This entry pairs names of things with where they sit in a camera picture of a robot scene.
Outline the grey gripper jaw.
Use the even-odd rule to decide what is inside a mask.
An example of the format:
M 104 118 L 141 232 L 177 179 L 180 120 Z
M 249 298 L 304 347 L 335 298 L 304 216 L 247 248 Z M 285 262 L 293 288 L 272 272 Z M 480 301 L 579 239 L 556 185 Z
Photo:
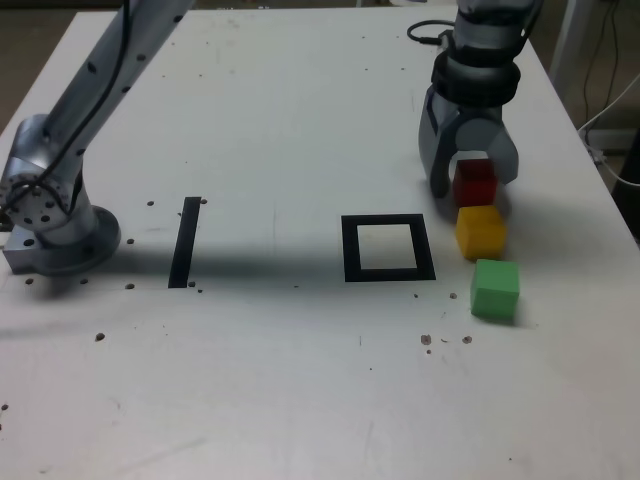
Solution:
M 456 133 L 456 146 L 462 152 L 483 152 L 493 162 L 494 173 L 502 184 L 518 176 L 519 155 L 501 121 L 474 118 L 463 123 Z
M 459 106 L 442 97 L 434 87 L 430 87 L 422 109 L 418 144 L 434 198 L 444 198 L 449 192 L 449 164 L 458 151 L 456 135 L 460 124 Z

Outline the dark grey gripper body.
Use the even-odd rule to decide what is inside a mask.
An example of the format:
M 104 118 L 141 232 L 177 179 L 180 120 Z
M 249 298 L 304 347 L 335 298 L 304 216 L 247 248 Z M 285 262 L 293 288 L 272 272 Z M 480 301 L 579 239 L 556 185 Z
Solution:
M 502 124 L 502 107 L 474 107 L 458 104 L 442 97 L 439 100 L 439 109 L 442 111 L 443 119 L 441 126 L 453 126 L 467 123 L 471 120 L 484 119 L 495 124 Z

